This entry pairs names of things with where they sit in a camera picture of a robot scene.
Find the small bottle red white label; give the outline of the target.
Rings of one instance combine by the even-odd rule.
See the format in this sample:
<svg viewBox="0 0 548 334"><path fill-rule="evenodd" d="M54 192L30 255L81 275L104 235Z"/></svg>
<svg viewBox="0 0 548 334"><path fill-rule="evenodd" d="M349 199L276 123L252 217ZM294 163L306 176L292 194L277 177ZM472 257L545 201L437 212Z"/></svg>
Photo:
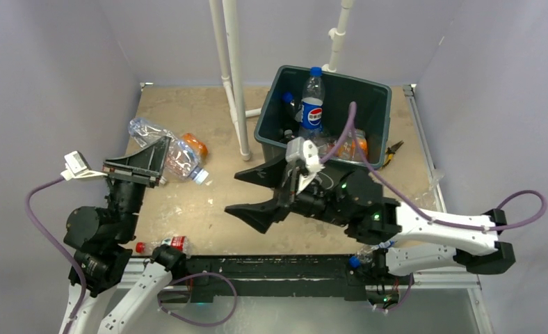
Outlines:
<svg viewBox="0 0 548 334"><path fill-rule="evenodd" d="M135 245L134 252L140 256L150 257L153 251L159 246L168 245L184 253L187 257L192 256L193 246L186 236L171 236L160 241L140 241Z"/></svg>

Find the large pepsi bottle blue label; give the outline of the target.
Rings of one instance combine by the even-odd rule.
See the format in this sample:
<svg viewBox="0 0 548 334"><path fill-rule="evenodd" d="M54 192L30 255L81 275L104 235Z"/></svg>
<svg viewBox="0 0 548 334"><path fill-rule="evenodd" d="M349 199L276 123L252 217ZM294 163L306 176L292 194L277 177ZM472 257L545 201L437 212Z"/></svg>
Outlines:
<svg viewBox="0 0 548 334"><path fill-rule="evenodd" d="M306 139L317 137L322 131L323 101L325 86L321 67L312 67L303 86L300 105L299 135Z"/></svg>

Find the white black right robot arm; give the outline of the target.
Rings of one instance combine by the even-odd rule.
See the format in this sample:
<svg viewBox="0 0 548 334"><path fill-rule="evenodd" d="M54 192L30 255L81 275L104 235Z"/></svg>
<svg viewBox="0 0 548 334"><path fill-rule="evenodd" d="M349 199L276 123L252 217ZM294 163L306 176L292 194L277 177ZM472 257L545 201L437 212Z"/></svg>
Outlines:
<svg viewBox="0 0 548 334"><path fill-rule="evenodd" d="M360 169L345 173L331 188L318 176L323 166L313 157L278 157L236 173L242 182L273 190L273 197L255 204L230 205L225 211L265 233L289 214L298 214L343 228L344 234L370 246L351 260L378 283L394 276L440 267L462 267L477 275L505 273L516 261L512 244L499 240L503 212L458 216L386 198L382 186Z"/></svg>

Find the small pepsi bottle blue cap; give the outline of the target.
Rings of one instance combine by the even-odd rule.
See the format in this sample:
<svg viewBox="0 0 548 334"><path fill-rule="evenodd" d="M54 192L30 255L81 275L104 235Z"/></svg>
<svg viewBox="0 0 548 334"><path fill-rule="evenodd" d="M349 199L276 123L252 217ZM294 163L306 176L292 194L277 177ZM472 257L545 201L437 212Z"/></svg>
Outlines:
<svg viewBox="0 0 548 334"><path fill-rule="evenodd" d="M282 94L282 102L289 117L296 122L302 122L301 104L296 101L295 97L290 92Z"/></svg>

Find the blue label bottle near base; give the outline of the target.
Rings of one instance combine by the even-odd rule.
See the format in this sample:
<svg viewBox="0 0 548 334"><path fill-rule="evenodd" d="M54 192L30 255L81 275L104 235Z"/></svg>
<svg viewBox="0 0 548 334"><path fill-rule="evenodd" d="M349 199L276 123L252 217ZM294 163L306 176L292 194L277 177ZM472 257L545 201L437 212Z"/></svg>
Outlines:
<svg viewBox="0 0 548 334"><path fill-rule="evenodd" d="M393 247L396 242L393 240L384 241L377 245L364 245L361 249L352 255L348 260L351 268L357 269L365 264L372 263L374 255L385 254L386 251Z"/></svg>

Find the dark green trash bin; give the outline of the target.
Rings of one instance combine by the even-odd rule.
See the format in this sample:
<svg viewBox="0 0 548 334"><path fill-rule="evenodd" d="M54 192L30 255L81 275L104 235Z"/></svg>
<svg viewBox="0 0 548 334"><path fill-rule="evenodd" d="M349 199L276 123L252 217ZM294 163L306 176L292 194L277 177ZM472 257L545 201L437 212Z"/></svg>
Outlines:
<svg viewBox="0 0 548 334"><path fill-rule="evenodd" d="M301 98L303 86L310 77L308 67L279 67L261 108L254 138L261 144L264 159L269 161L286 150L281 140L287 129L298 131L298 123L290 116L282 96L291 93ZM392 90L389 86L344 74L324 72L323 130L338 137L348 118L348 105L357 103L356 129L364 131L370 165L380 168L385 160L389 134Z"/></svg>

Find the clear crushed bottle blue label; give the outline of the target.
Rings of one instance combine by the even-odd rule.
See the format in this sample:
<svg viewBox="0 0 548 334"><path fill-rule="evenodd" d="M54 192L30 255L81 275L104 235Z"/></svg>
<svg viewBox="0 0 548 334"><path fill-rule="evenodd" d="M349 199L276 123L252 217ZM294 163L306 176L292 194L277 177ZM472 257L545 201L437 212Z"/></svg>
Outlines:
<svg viewBox="0 0 548 334"><path fill-rule="evenodd" d="M128 132L130 137L142 148L162 136L170 137L171 143L165 169L181 180L192 180L196 184L202 184L208 178L209 172L204 169L207 159L201 160L194 150L182 140L182 135L177 136L171 130L140 117L130 120Z"/></svg>

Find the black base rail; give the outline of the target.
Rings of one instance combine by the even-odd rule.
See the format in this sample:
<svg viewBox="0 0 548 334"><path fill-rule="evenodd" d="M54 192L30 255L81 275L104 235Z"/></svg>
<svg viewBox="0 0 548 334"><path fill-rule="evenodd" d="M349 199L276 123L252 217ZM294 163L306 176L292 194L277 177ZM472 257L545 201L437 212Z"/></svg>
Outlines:
<svg viewBox="0 0 548 334"><path fill-rule="evenodd" d="M388 272L384 255L356 265L350 254L194 255L186 261L194 303L216 296L335 297L395 303L411 276Z"/></svg>

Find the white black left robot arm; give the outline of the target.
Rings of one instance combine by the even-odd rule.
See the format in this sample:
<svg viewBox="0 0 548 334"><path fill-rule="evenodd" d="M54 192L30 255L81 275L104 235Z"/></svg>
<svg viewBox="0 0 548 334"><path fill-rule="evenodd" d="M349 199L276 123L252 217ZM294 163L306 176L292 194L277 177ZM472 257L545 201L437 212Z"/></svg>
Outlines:
<svg viewBox="0 0 548 334"><path fill-rule="evenodd" d="M82 206L67 218L63 242L75 252L61 333L123 333L164 287L185 279L185 253L157 246L138 281L104 314L133 253L124 244L135 238L146 189L159 185L170 142L163 136L134 154L107 159L101 171L89 167L78 151L65 155L64 180L101 177L108 195L105 207Z"/></svg>

